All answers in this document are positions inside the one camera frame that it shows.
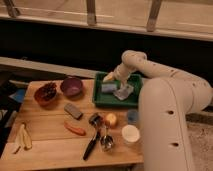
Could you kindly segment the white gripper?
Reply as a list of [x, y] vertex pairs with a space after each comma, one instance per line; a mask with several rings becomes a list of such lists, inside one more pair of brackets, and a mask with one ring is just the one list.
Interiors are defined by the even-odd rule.
[[114, 73], [110, 72], [103, 78], [103, 82], [114, 81], [116, 78], [120, 81], [119, 90], [123, 90], [127, 85], [127, 80], [133, 72], [134, 70], [131, 67], [121, 63], [114, 69]]

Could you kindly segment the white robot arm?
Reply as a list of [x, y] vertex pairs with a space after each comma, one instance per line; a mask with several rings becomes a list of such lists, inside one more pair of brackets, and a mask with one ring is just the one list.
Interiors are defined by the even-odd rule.
[[126, 50], [113, 77], [125, 84], [135, 71], [146, 76], [138, 100], [144, 168], [136, 171], [195, 171], [185, 116], [211, 103], [213, 87], [199, 76], [150, 61], [143, 52]]

